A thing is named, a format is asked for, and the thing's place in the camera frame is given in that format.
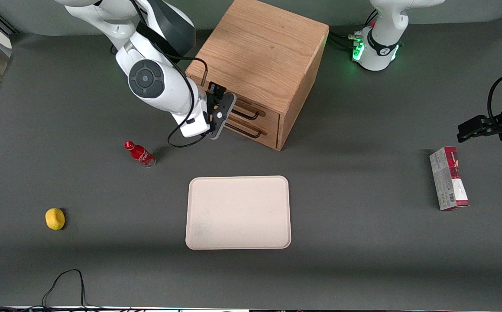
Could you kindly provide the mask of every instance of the red bottle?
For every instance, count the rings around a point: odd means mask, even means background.
[[[156,164],[156,159],[143,146],[133,144],[132,141],[126,141],[124,147],[130,151],[134,160],[137,160],[142,165],[150,168]]]

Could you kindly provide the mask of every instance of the wooden drawer cabinet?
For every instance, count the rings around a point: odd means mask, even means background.
[[[234,0],[197,57],[237,95],[227,128],[281,150],[316,80],[328,25],[258,0]],[[201,82],[204,66],[186,73]]]

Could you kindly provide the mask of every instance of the lemon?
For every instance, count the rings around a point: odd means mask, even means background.
[[[64,213],[59,208],[51,208],[45,213],[47,226],[55,231],[62,229],[66,221]]]

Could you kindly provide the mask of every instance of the plastic tray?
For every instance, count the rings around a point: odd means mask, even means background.
[[[195,178],[185,243],[191,249],[283,249],[291,243],[283,176]]]

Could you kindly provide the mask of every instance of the red and white box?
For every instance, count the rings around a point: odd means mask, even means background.
[[[444,147],[430,155],[439,210],[454,211],[469,206],[463,181],[459,175],[456,147]]]

